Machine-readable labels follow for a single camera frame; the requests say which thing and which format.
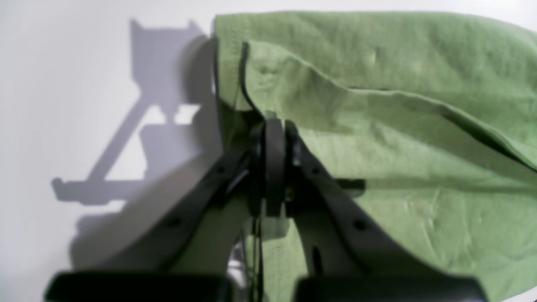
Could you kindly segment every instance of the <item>cloth fold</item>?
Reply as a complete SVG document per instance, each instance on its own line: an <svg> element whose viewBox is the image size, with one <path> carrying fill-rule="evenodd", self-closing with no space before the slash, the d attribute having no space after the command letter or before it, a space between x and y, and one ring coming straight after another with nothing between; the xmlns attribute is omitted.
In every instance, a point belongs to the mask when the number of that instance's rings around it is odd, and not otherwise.
<svg viewBox="0 0 537 302"><path fill-rule="evenodd" d="M252 112L293 120L332 175L366 180L355 201L415 256L477 277L491 301L537 285L537 34L281 12L218 16L216 36L228 143ZM290 300L306 273L294 225L264 254L270 299Z"/></svg>

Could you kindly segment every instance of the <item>green cloth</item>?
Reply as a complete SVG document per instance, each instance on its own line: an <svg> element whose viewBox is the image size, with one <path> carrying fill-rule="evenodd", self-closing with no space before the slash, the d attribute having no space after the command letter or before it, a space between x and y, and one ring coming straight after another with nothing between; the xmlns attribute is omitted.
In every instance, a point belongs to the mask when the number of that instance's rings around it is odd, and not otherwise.
<svg viewBox="0 0 537 302"><path fill-rule="evenodd" d="M226 142L255 114L294 121L355 201L491 302L537 286L537 34L452 13L218 16ZM270 301L306 274L293 224L264 242Z"/></svg>

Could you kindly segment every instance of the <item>white background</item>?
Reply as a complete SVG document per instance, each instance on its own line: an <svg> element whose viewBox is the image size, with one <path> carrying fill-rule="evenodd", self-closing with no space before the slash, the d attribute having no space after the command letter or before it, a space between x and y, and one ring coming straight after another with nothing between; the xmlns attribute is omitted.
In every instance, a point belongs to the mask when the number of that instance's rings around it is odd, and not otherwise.
<svg viewBox="0 0 537 302"><path fill-rule="evenodd" d="M275 10L452 11L537 31L535 0L1 0L0 301L41 302L53 274L124 246L199 179L221 152L214 16ZM58 200L55 178L80 200Z"/></svg>

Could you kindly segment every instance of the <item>white surface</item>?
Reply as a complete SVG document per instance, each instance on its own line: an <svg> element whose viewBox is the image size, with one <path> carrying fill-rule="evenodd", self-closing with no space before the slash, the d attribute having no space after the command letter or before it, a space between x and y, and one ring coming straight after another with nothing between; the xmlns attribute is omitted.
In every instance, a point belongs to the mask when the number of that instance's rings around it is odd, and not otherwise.
<svg viewBox="0 0 537 302"><path fill-rule="evenodd" d="M194 118L188 125L200 106L192 98L205 98L197 115L214 117L214 109L204 103L210 95L190 94L184 75L165 65L188 70L185 64L204 45L202 35L210 34L216 14L274 10L452 11L537 31L535 0L0 1L0 301L41 301L54 273L72 262L95 262L126 244L196 182L219 150L214 123ZM170 48L174 53L159 53ZM161 82L165 87L156 86ZM209 91L207 85L200 89ZM140 104L138 121L132 108ZM179 110L172 120L179 125L164 126L163 112L173 113L174 104ZM114 138L122 123L130 124ZM143 131L165 142L153 150L150 164ZM99 193L129 196L127 201L87 206L56 199L53 178L88 179L107 146L115 142L111 149L121 150L122 139L128 142L112 170L97 171L92 183L145 179L135 186L143 189L171 173L158 193L123 192L112 184L82 192L85 203L103 199ZM108 165L115 159L103 158ZM535 299L536 290L509 301Z"/></svg>

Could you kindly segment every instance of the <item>white wall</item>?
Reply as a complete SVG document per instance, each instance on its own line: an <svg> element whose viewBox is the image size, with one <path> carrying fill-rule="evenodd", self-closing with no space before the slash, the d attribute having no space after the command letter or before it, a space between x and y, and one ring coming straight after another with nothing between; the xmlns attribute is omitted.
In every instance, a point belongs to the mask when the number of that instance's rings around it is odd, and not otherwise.
<svg viewBox="0 0 537 302"><path fill-rule="evenodd" d="M213 18L274 10L454 11L537 31L535 0L0 1L0 301L39 302L54 273L125 245L199 179L221 151Z"/></svg>

